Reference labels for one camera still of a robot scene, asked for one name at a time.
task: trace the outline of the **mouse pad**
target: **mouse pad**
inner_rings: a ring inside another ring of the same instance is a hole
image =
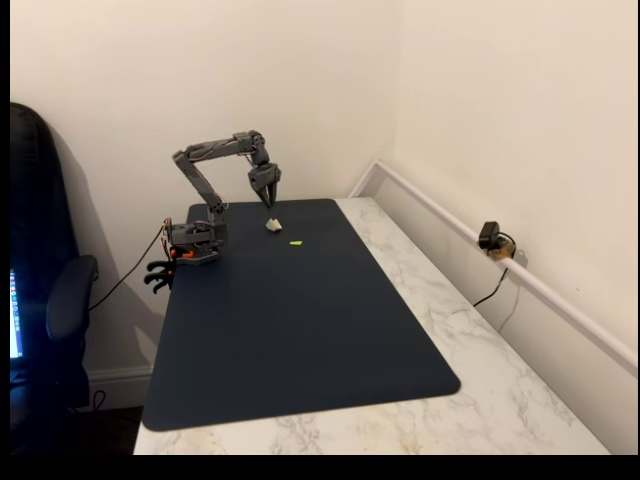
[[[268,231],[269,218],[283,230]],[[188,222],[206,218],[194,205]],[[235,203],[181,265],[143,422],[166,431],[453,394],[460,382],[333,200]],[[291,246],[291,241],[302,241]]]

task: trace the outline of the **chair backrest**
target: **chair backrest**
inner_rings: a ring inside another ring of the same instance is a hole
[[[78,247],[51,132],[30,108],[10,106],[11,268],[22,298],[46,303]]]

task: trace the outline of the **white rail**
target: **white rail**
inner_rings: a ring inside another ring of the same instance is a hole
[[[420,201],[425,207],[442,220],[447,226],[453,229],[458,235],[464,238],[474,247],[478,248],[478,233],[466,226],[451,213],[438,205],[434,200],[427,197],[418,190],[414,185],[405,180],[396,171],[380,161],[375,161],[364,173],[362,178],[349,195],[350,197],[359,196],[369,181],[378,172],[385,173],[389,178],[393,179],[398,185],[403,187],[414,198]],[[535,295],[540,301],[551,308],[554,312],[564,318],[575,329],[582,333],[586,338],[602,349],[618,364],[624,367],[634,377],[638,378],[638,354],[633,352],[627,345],[622,343],[618,338],[605,330],[598,322],[581,312],[564,298],[558,295],[554,290],[542,282],[531,272],[520,266],[514,260],[507,258],[501,260],[500,263],[511,271],[511,275],[515,275],[520,282]]]

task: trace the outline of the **gray robot arm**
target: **gray robot arm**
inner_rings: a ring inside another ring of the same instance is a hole
[[[249,184],[270,208],[276,202],[281,172],[277,164],[269,163],[269,154],[264,145],[264,137],[250,130],[236,133],[233,138],[226,140],[191,145],[173,155],[175,164],[209,206],[207,221],[172,225],[168,219],[166,231],[169,243],[189,254],[193,253],[193,256],[179,258],[178,264],[199,265],[214,260],[218,256],[218,247],[227,242],[225,203],[196,168],[196,163],[230,155],[246,155],[252,167]]]

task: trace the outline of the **baseboard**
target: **baseboard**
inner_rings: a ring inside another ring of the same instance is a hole
[[[99,390],[106,393],[100,410],[142,406],[147,395],[152,371],[153,367],[147,366],[88,372],[90,405],[81,411],[93,409],[93,396]],[[101,397],[101,394],[96,396],[97,403],[100,402]]]

